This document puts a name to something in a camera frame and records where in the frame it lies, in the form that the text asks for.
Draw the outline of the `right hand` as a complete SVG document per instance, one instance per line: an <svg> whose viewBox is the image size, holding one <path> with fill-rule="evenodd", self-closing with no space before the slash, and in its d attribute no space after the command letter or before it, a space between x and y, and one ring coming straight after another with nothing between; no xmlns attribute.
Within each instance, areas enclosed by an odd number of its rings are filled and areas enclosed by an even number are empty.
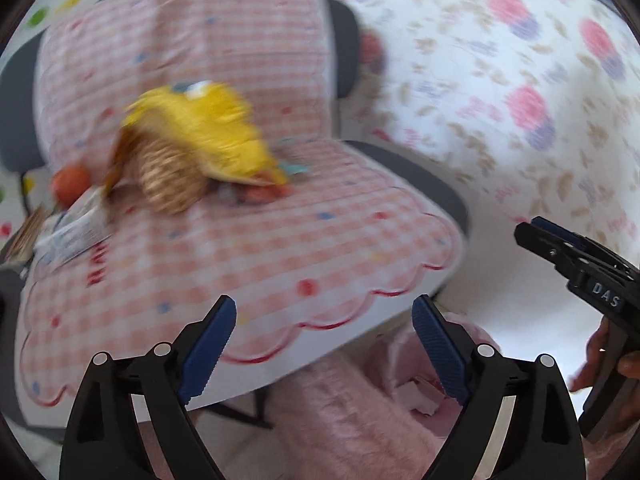
<svg viewBox="0 0 640 480"><path fill-rule="evenodd" d="M607 318L602 318L598 329L591 335L586 344L585 363L582 364L582 367L568 383L570 392L577 392L594 385L604 363L605 345L608 342L609 334L610 323ZM632 352L623 356L617 362L617 370L627 378L639 379L639 353Z"/></svg>

